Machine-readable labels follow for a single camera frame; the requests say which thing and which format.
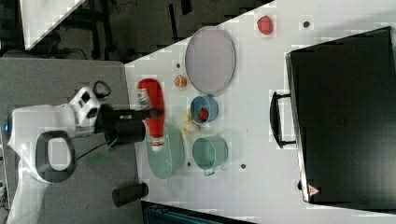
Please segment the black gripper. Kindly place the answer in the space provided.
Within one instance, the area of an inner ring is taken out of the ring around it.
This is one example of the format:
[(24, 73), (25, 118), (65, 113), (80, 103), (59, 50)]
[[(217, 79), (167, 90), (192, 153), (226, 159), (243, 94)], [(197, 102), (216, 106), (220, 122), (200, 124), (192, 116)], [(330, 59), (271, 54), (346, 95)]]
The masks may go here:
[(101, 105), (94, 124), (95, 133), (106, 133), (115, 129), (119, 123), (127, 121), (144, 120), (159, 118), (164, 114), (163, 110), (133, 110), (133, 109), (114, 109), (109, 104)]

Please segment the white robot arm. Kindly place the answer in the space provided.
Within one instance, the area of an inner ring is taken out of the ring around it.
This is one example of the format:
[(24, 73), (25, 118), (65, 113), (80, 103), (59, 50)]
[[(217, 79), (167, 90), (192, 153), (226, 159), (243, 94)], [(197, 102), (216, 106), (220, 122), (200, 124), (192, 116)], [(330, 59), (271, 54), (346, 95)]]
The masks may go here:
[(154, 84), (137, 89), (137, 109), (116, 110), (103, 104), (104, 93), (81, 88), (62, 105), (31, 105), (14, 109), (2, 134), (6, 145), (20, 158), (18, 182), (7, 224), (37, 224), (46, 188), (69, 179), (77, 168), (74, 138), (103, 133), (110, 147), (132, 142), (129, 121), (154, 123), (152, 135), (157, 147), (163, 144), (164, 115), (162, 88)]

